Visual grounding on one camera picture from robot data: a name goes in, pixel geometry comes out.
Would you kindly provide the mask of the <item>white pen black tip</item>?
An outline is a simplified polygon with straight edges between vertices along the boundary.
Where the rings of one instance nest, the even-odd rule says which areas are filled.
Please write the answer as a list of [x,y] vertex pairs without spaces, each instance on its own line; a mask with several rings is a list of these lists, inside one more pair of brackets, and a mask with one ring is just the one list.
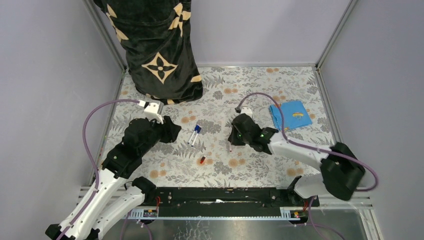
[[195,142],[196,142],[199,135],[200,135],[200,133],[198,134],[196,131],[193,132],[192,139],[191,139],[191,142],[190,142],[191,147],[193,147],[195,145]]

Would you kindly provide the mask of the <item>white pen blue tip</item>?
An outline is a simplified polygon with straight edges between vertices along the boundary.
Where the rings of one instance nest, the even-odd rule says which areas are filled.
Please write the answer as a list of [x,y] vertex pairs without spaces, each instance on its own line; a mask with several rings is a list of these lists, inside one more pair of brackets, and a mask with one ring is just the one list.
[[194,128],[194,130],[193,130],[193,132],[192,132],[192,134],[190,136],[190,138],[187,141],[187,144],[188,145],[190,145],[191,147],[194,146],[194,144],[195,144],[195,142],[197,140],[197,137],[199,136],[201,130],[202,130],[202,127],[201,126],[199,126],[199,125],[196,125],[195,126],[195,128]]

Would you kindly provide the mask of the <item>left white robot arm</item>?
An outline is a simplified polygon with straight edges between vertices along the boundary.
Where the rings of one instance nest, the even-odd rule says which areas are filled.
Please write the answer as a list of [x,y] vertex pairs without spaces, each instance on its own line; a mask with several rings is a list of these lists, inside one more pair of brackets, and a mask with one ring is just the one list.
[[169,116],[164,117],[164,123],[146,118],[130,121],[121,142],[109,151],[95,183],[80,203],[61,223],[51,224],[45,234],[52,240],[101,240],[133,208],[152,204],[156,185],[145,177],[136,178],[112,204],[109,200],[141,166],[143,156],[152,147],[158,142],[173,143],[181,129]]

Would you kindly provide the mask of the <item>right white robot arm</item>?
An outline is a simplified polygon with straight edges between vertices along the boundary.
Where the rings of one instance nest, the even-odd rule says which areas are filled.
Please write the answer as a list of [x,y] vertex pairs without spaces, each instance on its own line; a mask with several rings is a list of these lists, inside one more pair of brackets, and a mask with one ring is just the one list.
[[286,198],[293,206],[325,194],[350,201],[365,175],[365,168],[356,163],[355,156],[345,144],[338,142],[333,146],[322,146],[305,141],[293,142],[275,128],[260,128],[245,113],[232,120],[228,141],[233,146],[248,145],[256,152],[291,158],[316,169],[317,174],[298,176],[287,188]]

